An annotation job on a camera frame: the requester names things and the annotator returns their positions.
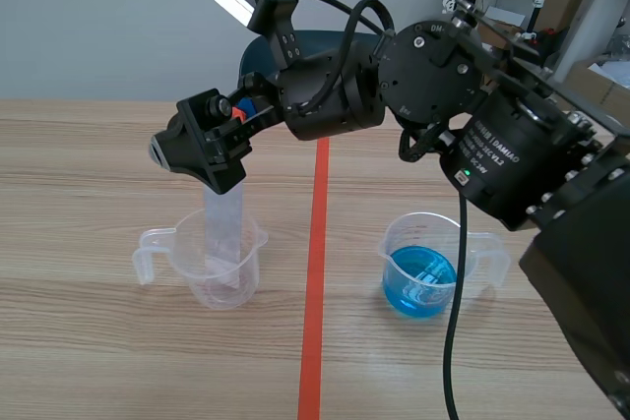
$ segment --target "plastic beaker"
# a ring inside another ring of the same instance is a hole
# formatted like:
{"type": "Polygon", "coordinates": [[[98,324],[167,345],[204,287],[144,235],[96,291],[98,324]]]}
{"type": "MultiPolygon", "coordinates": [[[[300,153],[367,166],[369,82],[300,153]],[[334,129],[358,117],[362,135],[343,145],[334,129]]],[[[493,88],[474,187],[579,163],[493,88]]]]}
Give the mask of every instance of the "plastic beaker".
{"type": "MultiPolygon", "coordinates": [[[[386,259],[383,290],[389,302],[413,317],[442,312],[455,292],[459,245],[460,225],[446,216],[417,212],[394,220],[378,250],[386,259]]],[[[475,289],[503,285],[510,265],[497,235],[468,234],[465,289],[471,282],[475,289]]]]}
{"type": "Polygon", "coordinates": [[[181,274],[197,300],[211,309],[232,309],[249,300],[258,287],[258,249],[268,235],[246,213],[242,219],[242,261],[228,262],[218,257],[220,241],[213,244],[213,235],[206,234],[206,213],[197,210],[174,228],[145,231],[140,247],[134,252],[133,263],[142,285],[155,278],[155,253],[168,257],[172,267],[181,274]]]}

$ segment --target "white sink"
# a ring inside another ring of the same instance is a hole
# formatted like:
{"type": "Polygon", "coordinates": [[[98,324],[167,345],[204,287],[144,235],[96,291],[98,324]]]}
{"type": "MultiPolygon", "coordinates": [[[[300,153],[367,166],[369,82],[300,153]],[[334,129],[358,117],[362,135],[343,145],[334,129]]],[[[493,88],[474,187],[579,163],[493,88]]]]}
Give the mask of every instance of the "white sink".
{"type": "Polygon", "coordinates": [[[613,36],[628,0],[585,0],[579,16],[571,25],[562,45],[554,79],[565,80],[576,61],[602,54],[613,36]]]}

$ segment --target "blue component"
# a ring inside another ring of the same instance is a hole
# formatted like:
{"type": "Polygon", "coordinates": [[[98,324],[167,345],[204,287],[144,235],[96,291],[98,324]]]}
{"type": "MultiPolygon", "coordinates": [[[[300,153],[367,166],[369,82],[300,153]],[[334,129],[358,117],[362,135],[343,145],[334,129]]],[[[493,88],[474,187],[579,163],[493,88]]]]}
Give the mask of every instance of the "blue component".
{"type": "Polygon", "coordinates": [[[245,113],[245,118],[250,118],[256,115],[256,107],[251,98],[241,98],[236,108],[242,110],[245,113]]]}
{"type": "Polygon", "coordinates": [[[437,251],[423,246],[401,248],[391,257],[402,271],[419,281],[404,277],[393,265],[387,264],[383,290],[394,308],[421,318],[442,312],[453,298],[455,287],[441,288],[439,285],[452,284],[457,278],[449,261],[437,251]]]}

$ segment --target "robotic arm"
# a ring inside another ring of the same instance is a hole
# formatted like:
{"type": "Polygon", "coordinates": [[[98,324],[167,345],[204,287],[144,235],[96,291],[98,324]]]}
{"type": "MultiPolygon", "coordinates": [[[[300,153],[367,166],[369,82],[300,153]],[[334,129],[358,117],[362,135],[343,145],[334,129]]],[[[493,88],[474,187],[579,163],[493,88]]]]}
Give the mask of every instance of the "robotic arm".
{"type": "Polygon", "coordinates": [[[258,132],[285,122],[299,140],[315,140],[378,126],[389,108],[402,128],[402,160],[436,152],[468,201],[511,231],[539,228],[521,269],[585,369],[630,419],[630,131],[554,84],[518,40],[506,37],[506,62],[484,50],[471,35],[477,23],[503,33],[465,0],[450,22],[398,33],[377,0],[351,11],[338,3],[350,13],[340,49],[309,57],[291,24],[298,0],[217,2],[269,41],[279,71],[247,75],[230,95],[212,89],[178,102],[151,140],[154,161],[222,194],[244,179],[241,159],[258,132]],[[383,24],[376,48],[353,40],[356,24],[369,23],[364,8],[383,24]],[[483,74],[495,89],[480,85],[483,74]],[[554,92],[577,111],[561,111],[554,92]],[[241,121],[231,109],[244,97],[256,113],[241,121]],[[471,119],[451,130],[461,113],[471,119]],[[594,122],[612,133],[610,144],[594,138],[594,122]]]}

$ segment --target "wooden table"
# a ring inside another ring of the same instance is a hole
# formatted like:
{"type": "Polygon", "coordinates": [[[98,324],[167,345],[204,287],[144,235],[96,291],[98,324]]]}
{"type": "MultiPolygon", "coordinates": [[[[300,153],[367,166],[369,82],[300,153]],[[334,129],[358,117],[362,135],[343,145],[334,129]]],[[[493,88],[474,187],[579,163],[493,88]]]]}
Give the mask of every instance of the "wooden table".
{"type": "MultiPolygon", "coordinates": [[[[148,158],[167,103],[0,102],[0,418],[295,419],[315,143],[283,126],[245,159],[246,206],[270,234],[254,298],[199,305],[159,261],[140,287],[140,233],[200,207],[200,184],[148,158]]],[[[331,139],[321,418],[446,419],[445,317],[399,317],[375,247],[414,210],[458,218],[437,160],[398,161],[395,123],[331,139]]],[[[470,209],[471,231],[509,234],[470,209]]],[[[460,317],[454,386],[463,420],[619,418],[514,264],[460,317]]]]}

